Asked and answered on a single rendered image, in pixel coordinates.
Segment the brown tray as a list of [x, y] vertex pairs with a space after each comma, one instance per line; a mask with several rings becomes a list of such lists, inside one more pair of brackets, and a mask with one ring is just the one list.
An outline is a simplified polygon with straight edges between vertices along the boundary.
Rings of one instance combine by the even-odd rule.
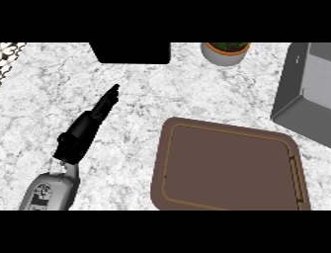
[[151, 200], [167, 211], [307, 211], [291, 137], [260, 129], [167, 119]]

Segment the black box appliance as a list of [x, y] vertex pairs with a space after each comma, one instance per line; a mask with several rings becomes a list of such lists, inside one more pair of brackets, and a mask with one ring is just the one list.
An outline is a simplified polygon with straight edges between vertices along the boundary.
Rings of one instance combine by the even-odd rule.
[[100, 63], [168, 64], [168, 42], [91, 42], [90, 48]]

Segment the grey open box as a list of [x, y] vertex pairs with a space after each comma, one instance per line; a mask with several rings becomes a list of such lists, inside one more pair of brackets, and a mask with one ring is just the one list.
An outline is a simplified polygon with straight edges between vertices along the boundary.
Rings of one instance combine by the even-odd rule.
[[270, 119], [331, 148], [331, 42], [290, 44]]

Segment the potted plant in grey pot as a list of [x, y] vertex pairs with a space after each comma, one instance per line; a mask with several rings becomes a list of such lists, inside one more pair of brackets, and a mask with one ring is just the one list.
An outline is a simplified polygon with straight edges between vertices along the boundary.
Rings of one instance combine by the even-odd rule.
[[204, 58], [217, 66], [233, 66], [236, 65], [244, 57], [250, 48], [250, 43], [239, 51], [223, 51], [217, 49], [208, 42], [199, 45], [201, 54]]

